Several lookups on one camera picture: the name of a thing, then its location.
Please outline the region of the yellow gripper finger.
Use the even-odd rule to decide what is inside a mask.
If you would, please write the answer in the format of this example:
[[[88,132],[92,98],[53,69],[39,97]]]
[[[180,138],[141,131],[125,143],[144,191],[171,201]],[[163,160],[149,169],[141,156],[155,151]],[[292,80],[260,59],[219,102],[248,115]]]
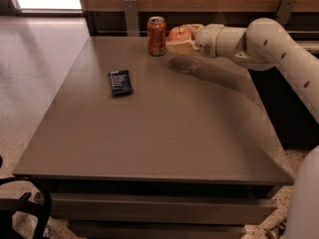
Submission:
[[[203,27],[202,24],[184,24],[184,28],[187,28],[192,36],[195,36],[197,32]]]
[[[196,51],[196,45],[192,40],[166,41],[166,48],[175,54],[191,55]]]

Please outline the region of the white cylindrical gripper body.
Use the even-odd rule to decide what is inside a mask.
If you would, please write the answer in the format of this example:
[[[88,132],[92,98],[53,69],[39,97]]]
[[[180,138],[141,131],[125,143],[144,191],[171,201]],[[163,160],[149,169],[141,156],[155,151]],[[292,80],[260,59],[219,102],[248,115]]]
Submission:
[[[195,44],[198,52],[207,58],[216,58],[216,44],[220,31],[224,28],[222,24],[209,24],[203,26],[195,35]]]

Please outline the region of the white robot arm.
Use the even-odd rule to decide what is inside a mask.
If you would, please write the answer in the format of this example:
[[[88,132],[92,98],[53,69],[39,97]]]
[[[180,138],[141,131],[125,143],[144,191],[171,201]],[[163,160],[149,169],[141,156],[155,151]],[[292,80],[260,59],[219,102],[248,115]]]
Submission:
[[[175,54],[227,58],[254,71],[275,67],[319,122],[319,61],[276,21],[260,18],[246,28],[185,24],[165,41]],[[293,185],[285,239],[319,239],[319,146],[302,161]]]

